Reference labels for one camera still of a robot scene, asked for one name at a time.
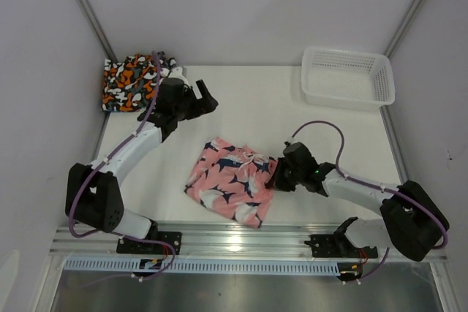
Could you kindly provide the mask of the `orange camouflage shorts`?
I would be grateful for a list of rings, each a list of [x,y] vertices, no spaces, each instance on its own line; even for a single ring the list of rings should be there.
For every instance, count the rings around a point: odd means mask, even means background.
[[[144,110],[154,98],[156,77],[164,80],[171,69],[179,66],[174,58],[158,53],[159,64],[152,55],[135,54],[121,62],[104,60],[102,102],[105,112],[133,113]]]

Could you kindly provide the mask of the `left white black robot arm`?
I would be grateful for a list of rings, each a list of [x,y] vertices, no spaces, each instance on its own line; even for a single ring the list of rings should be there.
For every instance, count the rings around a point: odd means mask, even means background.
[[[156,224],[125,208],[120,185],[180,122],[212,113],[218,104],[203,80],[191,87],[180,77],[163,79],[149,107],[138,116],[136,130],[108,155],[89,164],[77,163],[69,170],[65,213],[70,234],[86,237],[85,232],[75,230],[75,224],[82,223],[91,227],[89,235],[105,232],[130,237],[140,252],[153,252],[159,244]]]

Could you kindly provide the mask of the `pink white patterned shorts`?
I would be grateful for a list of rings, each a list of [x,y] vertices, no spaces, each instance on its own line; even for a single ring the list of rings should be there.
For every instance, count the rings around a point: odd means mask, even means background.
[[[273,202],[267,183],[277,165],[273,157],[217,137],[204,145],[184,192],[205,209],[258,229]]]

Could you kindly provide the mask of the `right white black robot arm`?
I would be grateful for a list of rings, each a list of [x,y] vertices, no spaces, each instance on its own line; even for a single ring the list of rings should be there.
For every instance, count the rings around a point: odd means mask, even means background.
[[[353,258],[359,251],[377,257],[394,248],[412,261],[448,241],[448,220],[420,184],[380,186],[349,175],[338,164],[319,164],[301,142],[288,143],[267,188],[291,192],[297,186],[325,198],[340,199],[376,213],[374,220],[352,216],[331,235],[312,235],[306,244],[315,257]]]

